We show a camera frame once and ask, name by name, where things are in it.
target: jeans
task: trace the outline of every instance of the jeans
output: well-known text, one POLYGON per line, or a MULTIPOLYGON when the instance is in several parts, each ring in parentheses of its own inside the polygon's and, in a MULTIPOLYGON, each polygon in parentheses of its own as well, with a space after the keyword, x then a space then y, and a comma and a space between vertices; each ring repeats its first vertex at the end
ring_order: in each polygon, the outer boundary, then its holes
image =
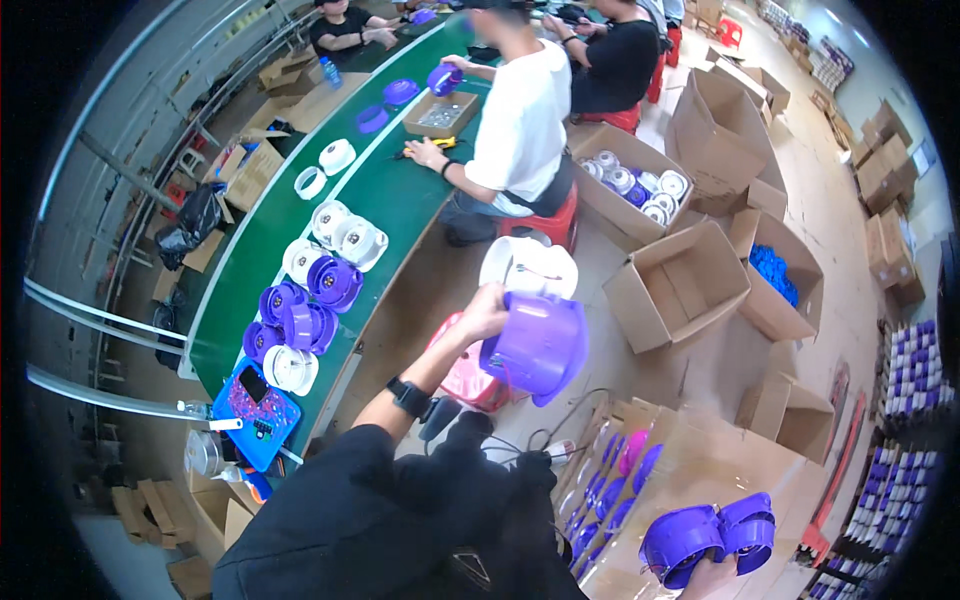
POLYGON ((461 242, 474 244, 496 237, 496 218, 513 216, 458 189, 440 211, 439 218, 441 223, 453 229, 461 242))

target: open cardboard box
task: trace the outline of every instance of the open cardboard box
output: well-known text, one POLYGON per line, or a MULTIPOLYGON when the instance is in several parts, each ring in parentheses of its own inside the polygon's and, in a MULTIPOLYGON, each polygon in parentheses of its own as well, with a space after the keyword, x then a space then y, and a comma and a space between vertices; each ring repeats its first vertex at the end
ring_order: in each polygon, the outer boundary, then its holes
MULTIPOLYGON (((581 579, 584 594, 593 600, 672 597, 638 558, 650 524, 668 511, 701 504, 722 507, 755 492, 767 492, 777 520, 773 555, 760 569, 710 595, 710 600, 762 598, 797 549, 823 493, 824 469, 790 448, 706 411, 685 407, 675 412, 637 398, 627 411, 624 422, 633 425, 625 425, 624 432, 647 429, 645 451, 655 444, 663 448, 622 530, 604 545, 581 579), (642 414, 632 418, 636 411, 642 414)), ((584 554, 603 542, 603 536, 595 536, 584 554)))
POLYGON ((338 89, 333 89, 329 82, 323 82, 293 106, 286 108, 280 116, 298 132, 310 133, 369 78, 370 73, 341 73, 340 79, 344 84, 338 89))
POLYGON ((782 114, 790 103, 790 90, 774 79, 774 76, 758 66, 743 66, 741 70, 767 90, 767 104, 770 114, 776 117, 782 114))
POLYGON ((609 150, 619 158, 622 165, 628 168, 649 171, 658 177, 664 171, 672 170, 689 182, 686 193, 680 199, 676 214, 670 224, 664 227, 577 165, 574 177, 580 199, 600 214, 601 221, 606 226, 603 227, 605 234, 617 246, 630 252, 652 244, 678 228, 678 223, 689 206, 690 194, 694 187, 692 178, 680 165, 636 139, 635 136, 606 123, 585 123, 568 128, 567 143, 574 158, 593 158, 601 150, 609 150))
POLYGON ((774 153, 743 88, 700 69, 690 70, 663 141, 666 155, 696 180, 694 203, 714 197, 735 201, 774 153))
POLYGON ((768 372, 744 393, 733 422, 822 465, 829 451, 833 405, 796 378, 768 372))
POLYGON ((410 109, 410 112, 407 113, 407 116, 403 117, 403 129, 407 133, 413 133, 414 135, 426 135, 427 137, 440 138, 444 139, 447 137, 452 137, 460 133, 464 127, 467 126, 467 123, 470 122, 470 119, 473 118, 473 115, 480 110, 480 97, 476 94, 468 94, 464 91, 453 91, 443 98, 438 98, 433 95, 433 92, 427 91, 426 94, 420 98, 420 101, 417 102, 413 108, 410 109), (453 122, 450 123, 448 127, 430 127, 428 125, 421 125, 418 123, 420 118, 427 113, 435 104, 448 104, 448 105, 457 105, 463 107, 464 111, 460 113, 460 116, 453 119, 453 122))
POLYGON ((713 221, 630 255, 603 286, 635 353, 691 342, 726 320, 750 293, 740 259, 713 221))
POLYGON ((283 156, 270 143, 272 137, 287 137, 286 132, 246 130, 235 135, 210 165, 204 182, 222 181, 227 184, 224 198, 240 210, 250 212, 260 199, 267 184, 283 166, 283 156), (256 143, 248 152, 242 144, 256 143))
POLYGON ((824 272, 806 244, 783 222, 754 208, 733 216, 730 240, 750 279, 750 294, 740 305, 743 316, 774 342, 816 335, 824 304, 824 272), (786 262, 787 276, 799 295, 796 308, 750 264, 754 244, 770 246, 786 262))

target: black smartwatch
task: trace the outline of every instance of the black smartwatch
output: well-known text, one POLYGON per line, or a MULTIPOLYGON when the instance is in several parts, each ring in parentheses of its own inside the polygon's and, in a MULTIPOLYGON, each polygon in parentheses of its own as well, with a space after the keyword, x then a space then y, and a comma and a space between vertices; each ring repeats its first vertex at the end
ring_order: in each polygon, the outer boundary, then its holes
POLYGON ((414 419, 425 420, 430 410, 430 394, 408 381, 400 381, 397 377, 388 381, 386 387, 396 396, 394 404, 414 419))

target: plastic water bottle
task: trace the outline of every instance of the plastic water bottle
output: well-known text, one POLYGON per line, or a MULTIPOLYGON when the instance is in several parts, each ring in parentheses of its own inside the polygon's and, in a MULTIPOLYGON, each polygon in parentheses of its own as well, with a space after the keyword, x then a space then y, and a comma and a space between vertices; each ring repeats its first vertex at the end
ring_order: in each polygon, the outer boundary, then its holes
POLYGON ((213 418, 213 408, 205 402, 184 402, 177 400, 177 410, 188 415, 200 417, 203 420, 213 418))
POLYGON ((337 65, 333 63, 333 60, 330 60, 328 57, 323 57, 320 59, 320 65, 324 68, 324 77, 330 82, 330 87, 340 89, 344 84, 344 80, 340 79, 340 71, 337 69, 337 65))

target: black t-shirt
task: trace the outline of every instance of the black t-shirt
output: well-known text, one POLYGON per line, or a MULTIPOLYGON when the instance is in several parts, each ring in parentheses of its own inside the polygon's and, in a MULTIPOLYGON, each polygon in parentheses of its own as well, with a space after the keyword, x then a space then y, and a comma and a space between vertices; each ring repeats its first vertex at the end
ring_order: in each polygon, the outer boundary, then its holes
POLYGON ((660 34, 650 21, 614 23, 587 40, 590 69, 573 77, 572 112, 618 112, 643 98, 660 58, 660 34))
POLYGON ((320 38, 326 34, 331 34, 332 36, 359 34, 363 31, 364 26, 372 16, 372 14, 364 11, 363 9, 359 9, 357 7, 347 7, 347 11, 344 12, 344 18, 346 20, 343 23, 330 23, 326 20, 326 18, 321 17, 316 23, 310 26, 310 43, 313 44, 313 49, 317 51, 317 56, 330 57, 330 59, 338 65, 343 63, 345 60, 349 60, 350 57, 360 52, 360 49, 363 48, 363 44, 350 46, 349 48, 344 48, 343 50, 327 50, 326 48, 323 48, 320 43, 318 43, 320 38))
POLYGON ((349 430, 263 505, 213 597, 586 599, 558 554, 549 459, 506 470, 442 447, 395 463, 382 428, 349 430))

